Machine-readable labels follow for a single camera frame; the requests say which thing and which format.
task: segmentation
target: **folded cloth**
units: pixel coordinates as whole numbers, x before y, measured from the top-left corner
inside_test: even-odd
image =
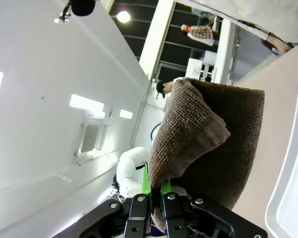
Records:
[[[151,187],[182,176],[193,161],[228,137],[225,122],[205,104],[201,93],[188,79],[177,80],[149,156]]]
[[[192,197],[208,196],[232,209],[253,165],[264,97],[261,90],[178,80],[152,145],[151,186],[173,178]],[[159,208],[152,218],[164,231]]]

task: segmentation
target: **white tray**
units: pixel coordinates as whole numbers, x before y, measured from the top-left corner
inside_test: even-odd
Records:
[[[298,238],[298,98],[294,125],[274,192],[265,215],[276,238]]]

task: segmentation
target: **round light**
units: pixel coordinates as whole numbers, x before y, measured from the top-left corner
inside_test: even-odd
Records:
[[[117,19],[122,23],[126,23],[130,20],[130,15],[127,11],[121,11],[117,14]]]

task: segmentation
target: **plaid shirt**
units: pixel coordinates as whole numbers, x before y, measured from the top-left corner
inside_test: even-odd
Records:
[[[188,27],[188,33],[200,39],[213,39],[212,28],[210,26],[191,26]]]

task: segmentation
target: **beige table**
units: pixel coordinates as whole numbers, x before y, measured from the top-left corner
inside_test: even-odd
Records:
[[[298,46],[238,86],[265,90],[265,109],[254,166],[234,212],[267,230],[265,211],[285,158],[295,116]]]

